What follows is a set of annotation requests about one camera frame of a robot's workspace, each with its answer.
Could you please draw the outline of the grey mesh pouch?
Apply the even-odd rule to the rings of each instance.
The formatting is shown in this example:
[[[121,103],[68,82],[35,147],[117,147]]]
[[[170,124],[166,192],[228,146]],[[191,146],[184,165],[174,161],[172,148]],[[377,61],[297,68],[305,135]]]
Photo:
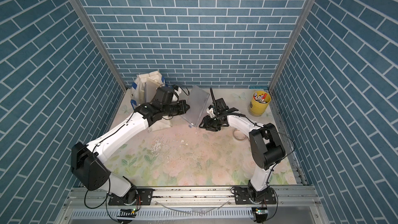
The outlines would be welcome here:
[[[210,94],[198,86],[193,86],[187,99],[190,109],[181,117],[193,127],[198,127],[203,119]]]

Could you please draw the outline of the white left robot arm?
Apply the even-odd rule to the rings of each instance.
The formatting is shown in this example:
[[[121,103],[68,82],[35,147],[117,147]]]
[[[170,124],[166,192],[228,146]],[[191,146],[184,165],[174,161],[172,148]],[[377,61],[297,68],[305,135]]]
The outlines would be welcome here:
[[[178,86],[158,87],[153,99],[136,107],[122,123],[88,144],[75,144],[70,157],[72,174],[89,191],[102,189],[123,198],[127,204],[133,203],[136,186],[107,169],[105,162],[127,141],[157,121],[185,114],[190,106],[179,98],[182,92]]]

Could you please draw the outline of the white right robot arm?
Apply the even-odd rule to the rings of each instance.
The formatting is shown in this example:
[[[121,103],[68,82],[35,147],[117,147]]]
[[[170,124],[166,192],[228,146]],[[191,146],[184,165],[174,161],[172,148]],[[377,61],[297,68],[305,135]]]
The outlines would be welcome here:
[[[271,124],[255,123],[238,109],[230,108],[223,98],[212,100],[200,124],[200,128],[218,132],[222,127],[234,127],[249,138],[251,154],[256,164],[255,172],[248,187],[252,192],[262,192],[269,185],[274,165],[280,163],[286,156],[285,148],[276,127]]]

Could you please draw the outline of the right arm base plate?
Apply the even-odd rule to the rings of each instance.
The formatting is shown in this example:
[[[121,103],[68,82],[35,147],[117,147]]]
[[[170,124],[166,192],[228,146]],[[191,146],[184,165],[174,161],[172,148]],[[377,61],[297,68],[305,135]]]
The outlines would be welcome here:
[[[234,186],[230,188],[230,192],[233,194],[237,205],[277,203],[276,195],[271,187],[262,191],[255,191],[252,187]]]

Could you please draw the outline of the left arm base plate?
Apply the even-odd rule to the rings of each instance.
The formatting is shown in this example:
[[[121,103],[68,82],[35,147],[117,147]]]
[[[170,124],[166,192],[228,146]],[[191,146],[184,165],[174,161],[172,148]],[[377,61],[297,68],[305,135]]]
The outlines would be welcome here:
[[[150,205],[153,192],[154,189],[152,188],[132,188],[123,197],[111,194],[108,204],[110,206]]]

